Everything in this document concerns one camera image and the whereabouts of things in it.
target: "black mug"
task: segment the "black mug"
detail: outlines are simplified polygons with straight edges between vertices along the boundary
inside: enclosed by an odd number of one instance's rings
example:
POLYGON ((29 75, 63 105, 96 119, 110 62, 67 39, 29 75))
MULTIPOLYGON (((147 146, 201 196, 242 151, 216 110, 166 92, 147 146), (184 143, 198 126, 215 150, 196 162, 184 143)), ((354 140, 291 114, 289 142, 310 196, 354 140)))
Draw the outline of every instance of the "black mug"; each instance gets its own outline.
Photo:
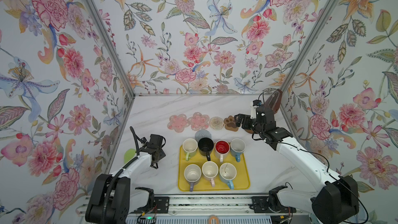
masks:
POLYGON ((210 153, 213 151, 214 142, 210 138, 201 138, 198 142, 199 153, 202 156, 207 157, 207 161, 210 161, 210 153))

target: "coaster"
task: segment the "coaster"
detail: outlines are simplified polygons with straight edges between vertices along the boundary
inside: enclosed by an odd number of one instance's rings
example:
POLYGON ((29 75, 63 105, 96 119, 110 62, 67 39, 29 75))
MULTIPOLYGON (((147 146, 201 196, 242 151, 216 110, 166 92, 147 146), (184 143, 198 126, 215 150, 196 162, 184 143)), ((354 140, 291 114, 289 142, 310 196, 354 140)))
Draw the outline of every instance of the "coaster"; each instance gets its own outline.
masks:
POLYGON ((210 138, 211 139, 211 133, 207 130, 201 129, 195 133, 195 140, 196 142, 199 142, 201 138, 210 138))
POLYGON ((202 115, 200 112, 195 112, 192 117, 188 119, 192 130, 199 131, 200 129, 207 129, 209 127, 209 116, 202 115))
POLYGON ((225 129, 237 132, 239 127, 236 126, 235 118, 233 116, 229 116, 224 119, 225 129))
POLYGON ((224 121, 220 117, 212 117, 209 125, 214 130, 221 130, 224 127, 224 121))
POLYGON ((184 131, 185 127, 188 127, 189 123, 185 114, 170 116, 170 122, 167 124, 167 128, 175 130, 180 133, 184 131))

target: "wall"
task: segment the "wall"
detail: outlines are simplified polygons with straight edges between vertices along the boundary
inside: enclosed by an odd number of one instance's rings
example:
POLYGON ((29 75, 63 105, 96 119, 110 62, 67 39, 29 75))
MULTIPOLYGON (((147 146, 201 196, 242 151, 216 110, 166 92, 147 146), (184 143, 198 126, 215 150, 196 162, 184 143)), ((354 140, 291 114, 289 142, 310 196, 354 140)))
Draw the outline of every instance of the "wall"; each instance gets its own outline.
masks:
POLYGON ((136 93, 271 93, 327 0, 94 0, 136 93))
POLYGON ((0 19, 0 222, 75 223, 131 98, 80 0, 0 0, 0 19))
MULTIPOLYGON (((396 0, 340 0, 283 102, 301 143, 358 182, 373 224, 398 220, 395 5, 396 0)), ((350 221, 365 218, 361 209, 350 221)))

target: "paw print coaster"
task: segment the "paw print coaster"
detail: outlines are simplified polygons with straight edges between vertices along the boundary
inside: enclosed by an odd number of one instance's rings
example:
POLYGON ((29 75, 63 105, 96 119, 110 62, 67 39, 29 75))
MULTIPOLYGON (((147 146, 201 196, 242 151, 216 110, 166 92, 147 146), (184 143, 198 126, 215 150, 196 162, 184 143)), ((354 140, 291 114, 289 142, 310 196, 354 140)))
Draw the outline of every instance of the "paw print coaster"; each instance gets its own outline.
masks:
POLYGON ((236 126, 235 118, 233 116, 229 116, 224 119, 225 129, 237 132, 239 127, 236 126))
POLYGON ((221 130, 224 127, 224 121, 220 117, 212 117, 209 123, 214 130, 221 130))
POLYGON ((207 129, 209 127, 209 119, 208 115, 195 112, 193 116, 188 119, 188 123, 191 125, 193 131, 199 131, 200 129, 207 129))
POLYGON ((173 115, 170 117, 170 122, 167 124, 167 128, 175 130, 180 133, 184 131, 185 127, 188 127, 189 123, 185 114, 173 115))

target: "blue-gray coaster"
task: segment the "blue-gray coaster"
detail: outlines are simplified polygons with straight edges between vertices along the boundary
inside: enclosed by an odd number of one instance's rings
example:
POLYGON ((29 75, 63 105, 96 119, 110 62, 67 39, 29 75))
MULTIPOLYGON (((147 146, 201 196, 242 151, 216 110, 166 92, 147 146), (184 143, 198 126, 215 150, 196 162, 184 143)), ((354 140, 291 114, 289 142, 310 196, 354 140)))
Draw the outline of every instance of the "blue-gray coaster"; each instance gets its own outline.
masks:
POLYGON ((207 130, 201 129, 195 133, 195 140, 196 142, 199 142, 201 138, 210 138, 211 139, 211 133, 207 130))

